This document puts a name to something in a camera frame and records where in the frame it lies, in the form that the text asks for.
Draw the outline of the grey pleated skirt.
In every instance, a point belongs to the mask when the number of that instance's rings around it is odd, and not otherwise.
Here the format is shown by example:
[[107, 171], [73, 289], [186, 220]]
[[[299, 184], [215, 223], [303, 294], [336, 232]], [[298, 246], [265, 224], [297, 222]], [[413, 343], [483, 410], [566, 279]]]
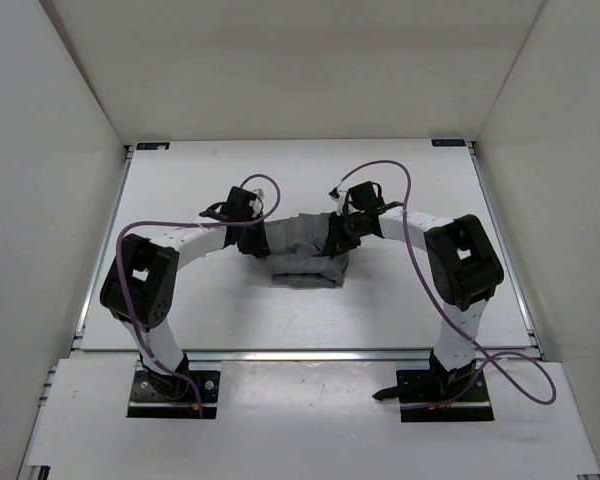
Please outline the grey pleated skirt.
[[305, 214], [266, 222], [270, 254], [260, 263], [276, 287], [292, 289], [339, 288], [343, 285], [349, 254], [324, 255], [329, 214]]

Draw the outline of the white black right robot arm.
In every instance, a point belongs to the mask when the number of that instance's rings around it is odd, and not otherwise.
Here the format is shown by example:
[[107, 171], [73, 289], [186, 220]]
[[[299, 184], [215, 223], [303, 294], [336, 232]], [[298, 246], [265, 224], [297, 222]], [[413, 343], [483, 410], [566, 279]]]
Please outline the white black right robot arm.
[[367, 181], [329, 196], [337, 203], [329, 216], [322, 253], [335, 256], [361, 244], [365, 236], [404, 243], [408, 252], [426, 253], [432, 286], [425, 292], [439, 299], [442, 323], [429, 357], [428, 387], [440, 400], [451, 400], [475, 371], [475, 340], [482, 314], [504, 270], [474, 215], [456, 219], [410, 211], [400, 202], [387, 203], [381, 186]]

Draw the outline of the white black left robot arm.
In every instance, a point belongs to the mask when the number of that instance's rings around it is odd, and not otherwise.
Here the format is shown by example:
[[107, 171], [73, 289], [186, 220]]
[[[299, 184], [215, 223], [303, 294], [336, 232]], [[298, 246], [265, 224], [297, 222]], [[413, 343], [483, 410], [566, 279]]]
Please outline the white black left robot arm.
[[151, 385], [167, 400], [202, 407], [199, 384], [168, 323], [178, 271], [262, 232], [271, 214], [262, 190], [241, 184], [191, 223], [138, 221], [121, 230], [100, 303], [129, 331]]

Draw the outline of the right blue table label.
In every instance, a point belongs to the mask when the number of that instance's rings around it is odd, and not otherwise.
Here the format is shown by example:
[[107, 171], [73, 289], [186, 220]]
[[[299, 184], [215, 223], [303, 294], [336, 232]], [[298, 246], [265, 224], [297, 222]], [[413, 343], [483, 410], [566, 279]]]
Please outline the right blue table label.
[[435, 148], [465, 147], [466, 141], [461, 138], [432, 138], [431, 144]]

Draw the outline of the blue table label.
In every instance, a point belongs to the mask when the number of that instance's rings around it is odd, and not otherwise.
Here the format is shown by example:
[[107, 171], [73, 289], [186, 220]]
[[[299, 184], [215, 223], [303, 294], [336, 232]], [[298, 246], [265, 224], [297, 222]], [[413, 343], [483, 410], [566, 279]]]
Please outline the blue table label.
[[139, 142], [135, 147], [137, 151], [164, 151], [169, 148], [169, 142]]
[[431, 144], [435, 148], [465, 147], [466, 141], [461, 138], [432, 138]]

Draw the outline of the left blue table label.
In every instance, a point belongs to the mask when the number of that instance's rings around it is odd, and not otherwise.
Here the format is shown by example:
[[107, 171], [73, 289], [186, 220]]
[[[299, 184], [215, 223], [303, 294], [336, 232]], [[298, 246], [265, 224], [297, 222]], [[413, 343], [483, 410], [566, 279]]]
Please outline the left blue table label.
[[137, 151], [164, 151], [169, 148], [169, 142], [139, 142], [135, 147]]

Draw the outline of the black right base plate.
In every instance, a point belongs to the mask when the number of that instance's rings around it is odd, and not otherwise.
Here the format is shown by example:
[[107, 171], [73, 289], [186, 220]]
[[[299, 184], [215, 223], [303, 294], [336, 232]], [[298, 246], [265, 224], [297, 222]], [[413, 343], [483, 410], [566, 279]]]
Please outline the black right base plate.
[[471, 383], [462, 380], [444, 390], [429, 370], [397, 370], [396, 385], [372, 395], [376, 401], [399, 401], [402, 423], [490, 422], [492, 403], [481, 373]]

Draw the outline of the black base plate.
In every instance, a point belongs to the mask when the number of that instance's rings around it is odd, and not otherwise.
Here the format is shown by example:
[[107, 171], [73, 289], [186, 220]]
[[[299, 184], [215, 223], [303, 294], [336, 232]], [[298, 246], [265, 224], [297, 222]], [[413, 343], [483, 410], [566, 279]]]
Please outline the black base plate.
[[127, 417], [141, 419], [213, 420], [217, 416], [221, 371], [204, 367], [189, 375], [198, 388], [199, 404], [188, 382], [162, 378], [145, 368], [137, 368], [130, 388]]
[[462, 380], [444, 390], [429, 370], [397, 370], [396, 385], [372, 395], [376, 401], [399, 401], [402, 423], [490, 422], [492, 403], [481, 373], [471, 383]]

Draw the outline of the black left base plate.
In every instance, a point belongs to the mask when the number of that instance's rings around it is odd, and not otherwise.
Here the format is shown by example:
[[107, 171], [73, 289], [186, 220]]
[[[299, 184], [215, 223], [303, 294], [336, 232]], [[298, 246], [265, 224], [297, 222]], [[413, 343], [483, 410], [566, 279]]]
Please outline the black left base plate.
[[162, 378], [145, 368], [137, 368], [130, 388], [127, 417], [141, 419], [213, 420], [217, 416], [221, 371], [204, 367], [189, 375], [198, 388], [199, 404], [188, 382]]

